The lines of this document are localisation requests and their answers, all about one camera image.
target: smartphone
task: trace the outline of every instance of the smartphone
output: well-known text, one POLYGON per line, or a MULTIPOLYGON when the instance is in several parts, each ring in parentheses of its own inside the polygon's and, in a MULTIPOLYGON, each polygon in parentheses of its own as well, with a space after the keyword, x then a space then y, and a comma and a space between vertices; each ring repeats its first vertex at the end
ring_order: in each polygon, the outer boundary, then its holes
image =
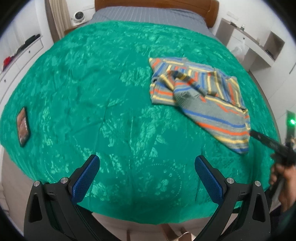
POLYGON ((20 146, 24 147, 30 137, 30 128, 26 107, 23 107, 17 115, 17 135, 20 146))

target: green bedspread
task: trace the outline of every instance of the green bedspread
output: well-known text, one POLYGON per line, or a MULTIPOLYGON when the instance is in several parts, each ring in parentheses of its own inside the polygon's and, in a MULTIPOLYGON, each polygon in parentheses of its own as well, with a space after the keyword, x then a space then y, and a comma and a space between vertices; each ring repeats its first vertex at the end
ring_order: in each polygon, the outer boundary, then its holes
POLYGON ((79 28, 43 54, 9 99, 0 141, 33 180, 57 182, 90 154, 101 168, 81 205, 139 223, 182 222, 213 214, 195 170, 203 154, 237 182, 268 185, 270 150, 250 139, 250 151, 230 151, 172 106, 152 105, 148 58, 186 57, 236 76, 251 127, 276 137, 257 87, 219 42, 190 30, 110 21, 79 28), (26 106, 31 137, 17 138, 26 106))

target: human hand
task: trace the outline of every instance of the human hand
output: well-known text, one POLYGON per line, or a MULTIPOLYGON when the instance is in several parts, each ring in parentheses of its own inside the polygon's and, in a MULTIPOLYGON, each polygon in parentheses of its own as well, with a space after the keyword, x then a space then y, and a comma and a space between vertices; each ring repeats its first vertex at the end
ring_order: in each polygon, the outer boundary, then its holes
POLYGON ((282 212, 287 211, 296 201, 296 167, 285 167, 275 163, 270 168, 269 184, 273 185, 277 181, 278 175, 282 175, 285 179, 284 186, 279 195, 282 212))

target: wall outlet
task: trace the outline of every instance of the wall outlet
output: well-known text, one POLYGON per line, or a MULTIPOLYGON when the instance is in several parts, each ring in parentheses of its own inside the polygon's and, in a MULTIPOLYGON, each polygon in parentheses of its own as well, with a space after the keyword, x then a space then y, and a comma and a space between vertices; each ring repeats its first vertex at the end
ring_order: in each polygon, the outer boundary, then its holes
POLYGON ((84 6, 84 7, 82 8, 82 11, 85 11, 85 10, 88 10, 88 9, 92 9, 92 8, 94 8, 94 4, 84 6))
POLYGON ((230 11, 227 12, 227 15, 230 16, 230 17, 232 17, 232 18, 235 19, 236 21, 239 20, 239 17, 236 16, 236 15, 234 15, 234 14, 233 14, 232 12, 230 12, 230 11))

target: plastic bag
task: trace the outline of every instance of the plastic bag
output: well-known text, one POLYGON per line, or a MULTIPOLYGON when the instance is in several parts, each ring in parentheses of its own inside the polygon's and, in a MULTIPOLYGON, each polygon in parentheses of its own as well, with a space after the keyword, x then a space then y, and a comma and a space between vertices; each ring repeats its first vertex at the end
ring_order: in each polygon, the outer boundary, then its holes
POLYGON ((242 63, 244 61, 244 50, 245 50, 245 40, 242 41, 242 43, 239 46, 236 46, 234 50, 231 51, 231 53, 237 58, 237 60, 242 63))

